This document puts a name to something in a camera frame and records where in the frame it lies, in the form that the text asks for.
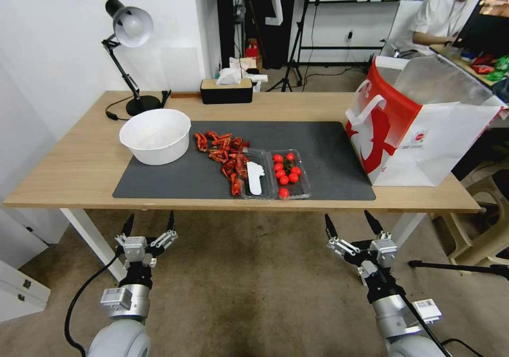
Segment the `white plastic bowl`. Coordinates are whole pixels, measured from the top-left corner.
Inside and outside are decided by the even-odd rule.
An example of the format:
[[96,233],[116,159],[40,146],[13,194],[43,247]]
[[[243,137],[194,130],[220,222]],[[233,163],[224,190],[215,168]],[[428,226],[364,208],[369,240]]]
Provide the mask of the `white plastic bowl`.
[[131,118],[120,129],[120,143],[142,163],[175,161],[189,147],[191,120],[175,109],[153,109]]

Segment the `desk lamp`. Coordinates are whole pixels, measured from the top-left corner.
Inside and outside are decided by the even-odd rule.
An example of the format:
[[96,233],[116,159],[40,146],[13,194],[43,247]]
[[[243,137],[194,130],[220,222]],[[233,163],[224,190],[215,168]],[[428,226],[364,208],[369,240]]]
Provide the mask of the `desk lamp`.
[[133,92],[134,98],[126,105],[127,113],[135,116],[146,110],[162,108],[162,104],[157,97],[139,95],[138,85],[129,74],[124,72],[113,54],[113,50],[121,44],[129,48],[136,48],[146,43],[154,28],[152,18],[141,8],[126,7],[118,0],[108,0],[106,11],[113,18],[113,34],[103,40],[102,45],[110,54],[122,74],[122,78]]

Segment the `dark gray mat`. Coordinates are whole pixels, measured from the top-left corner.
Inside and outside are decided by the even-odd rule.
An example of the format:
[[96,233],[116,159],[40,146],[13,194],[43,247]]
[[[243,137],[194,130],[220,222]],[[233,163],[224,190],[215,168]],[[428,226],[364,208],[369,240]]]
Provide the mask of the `dark gray mat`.
[[115,198],[238,199],[230,195],[221,164],[196,149],[195,132],[233,132],[254,149],[297,149],[311,185],[311,198],[372,201],[375,194],[341,123],[193,121],[188,151],[174,162],[149,166],[132,158]]

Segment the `tissue box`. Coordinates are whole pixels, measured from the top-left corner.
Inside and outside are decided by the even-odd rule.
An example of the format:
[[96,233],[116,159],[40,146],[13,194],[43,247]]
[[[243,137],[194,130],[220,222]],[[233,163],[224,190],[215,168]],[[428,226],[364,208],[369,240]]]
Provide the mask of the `tissue box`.
[[248,103],[253,100],[253,83],[251,79],[242,79],[236,85],[216,85],[216,80],[205,79],[200,92],[204,104]]

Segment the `white t-shirt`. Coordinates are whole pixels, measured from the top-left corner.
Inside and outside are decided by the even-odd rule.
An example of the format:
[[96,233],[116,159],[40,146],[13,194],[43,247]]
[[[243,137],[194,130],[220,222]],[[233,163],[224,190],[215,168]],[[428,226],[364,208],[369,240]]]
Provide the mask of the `white t-shirt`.
[[416,49],[425,55],[432,54],[427,46],[413,43],[414,32],[440,37],[454,36],[463,29],[478,1],[424,0],[410,21],[407,31],[396,42],[396,46],[401,51]]

